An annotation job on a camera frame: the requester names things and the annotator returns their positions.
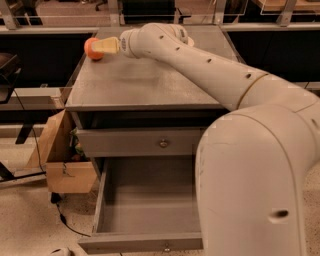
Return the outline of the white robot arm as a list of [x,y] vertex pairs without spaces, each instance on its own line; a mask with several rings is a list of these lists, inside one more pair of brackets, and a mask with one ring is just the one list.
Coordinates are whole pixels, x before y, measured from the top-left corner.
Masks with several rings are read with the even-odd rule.
[[303,186],[320,159],[320,99],[265,71],[149,23],[85,46],[163,62],[228,109],[200,139],[196,195],[206,256],[307,256]]

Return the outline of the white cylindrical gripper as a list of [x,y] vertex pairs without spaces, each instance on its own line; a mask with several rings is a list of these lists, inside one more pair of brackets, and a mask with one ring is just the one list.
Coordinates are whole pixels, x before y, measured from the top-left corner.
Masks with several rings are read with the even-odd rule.
[[117,37],[98,39],[97,41],[94,41],[92,43],[91,48],[94,52],[108,54],[117,54],[120,50],[121,53],[126,57],[138,59],[138,55],[134,52],[133,49],[137,32],[137,29],[126,30],[121,33],[119,40]]

